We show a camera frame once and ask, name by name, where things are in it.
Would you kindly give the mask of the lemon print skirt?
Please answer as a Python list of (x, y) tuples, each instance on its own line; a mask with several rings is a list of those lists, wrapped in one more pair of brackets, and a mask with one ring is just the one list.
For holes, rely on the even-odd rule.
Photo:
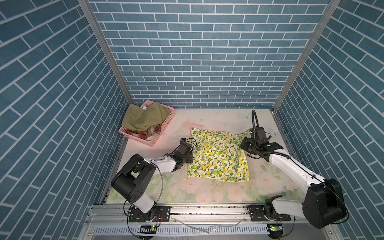
[(193, 163), (188, 165), (187, 176), (216, 181), (240, 183), (250, 180), (247, 156), (240, 148), (250, 131), (232, 134), (192, 128), (190, 137), (197, 142), (193, 150)]

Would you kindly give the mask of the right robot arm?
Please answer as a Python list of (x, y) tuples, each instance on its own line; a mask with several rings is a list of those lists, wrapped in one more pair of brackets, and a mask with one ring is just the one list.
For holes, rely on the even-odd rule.
[(341, 184), (314, 173), (276, 142), (271, 143), (264, 128), (253, 127), (246, 132), (240, 148), (253, 159), (264, 159), (291, 178), (304, 192), (303, 200), (290, 200), (278, 195), (265, 200), (267, 219), (279, 216), (305, 218), (313, 227), (321, 229), (330, 224), (341, 224), (349, 219)]

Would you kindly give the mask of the pink perforated plastic basket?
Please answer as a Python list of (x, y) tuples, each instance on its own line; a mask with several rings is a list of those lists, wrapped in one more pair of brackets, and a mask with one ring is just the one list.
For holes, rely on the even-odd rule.
[(145, 101), (141, 107), (130, 105), (119, 132), (129, 139), (152, 147), (174, 115), (174, 108), (152, 101)]

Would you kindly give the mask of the red patterned skirt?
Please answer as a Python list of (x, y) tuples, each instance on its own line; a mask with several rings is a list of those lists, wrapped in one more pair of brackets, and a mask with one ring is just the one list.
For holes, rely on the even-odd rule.
[(146, 131), (133, 131), (130, 134), (146, 141), (151, 141), (153, 138), (158, 137), (161, 134), (162, 125), (156, 125), (150, 127)]

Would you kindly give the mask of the olive green skirt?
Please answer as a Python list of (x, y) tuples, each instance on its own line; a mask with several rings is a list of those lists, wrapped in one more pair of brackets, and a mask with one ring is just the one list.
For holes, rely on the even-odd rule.
[(130, 131), (147, 131), (161, 125), (170, 115), (171, 110), (158, 103), (153, 103), (145, 110), (136, 105), (129, 105), (122, 121), (122, 126)]

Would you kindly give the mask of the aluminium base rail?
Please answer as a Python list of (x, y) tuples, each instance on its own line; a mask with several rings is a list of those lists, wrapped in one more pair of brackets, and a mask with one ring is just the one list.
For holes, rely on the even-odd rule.
[(125, 204), (94, 205), (81, 240), (340, 240), (337, 227), (307, 220), (252, 221), (247, 203), (165, 204), (156, 221), (134, 222)]

